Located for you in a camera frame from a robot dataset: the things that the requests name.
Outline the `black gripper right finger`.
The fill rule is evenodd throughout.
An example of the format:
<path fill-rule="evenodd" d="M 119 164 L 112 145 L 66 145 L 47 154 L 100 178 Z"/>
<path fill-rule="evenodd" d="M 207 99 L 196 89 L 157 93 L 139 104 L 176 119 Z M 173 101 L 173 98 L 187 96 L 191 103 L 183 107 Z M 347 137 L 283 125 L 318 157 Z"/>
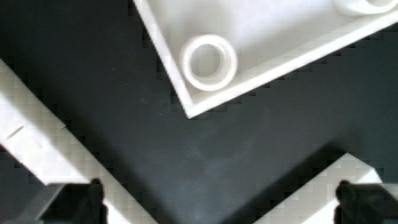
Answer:
<path fill-rule="evenodd" d="M 398 224 L 398 184 L 356 184 L 336 188 L 334 224 Z"/>

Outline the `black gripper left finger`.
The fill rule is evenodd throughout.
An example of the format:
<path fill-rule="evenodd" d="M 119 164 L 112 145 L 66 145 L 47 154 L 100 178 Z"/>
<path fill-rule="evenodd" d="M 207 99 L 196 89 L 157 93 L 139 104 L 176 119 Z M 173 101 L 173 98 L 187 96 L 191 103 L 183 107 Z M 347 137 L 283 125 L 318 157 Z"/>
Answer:
<path fill-rule="evenodd" d="M 66 184 L 40 215 L 43 224 L 109 224 L 103 198 L 100 179 L 93 179 L 86 184 Z"/>

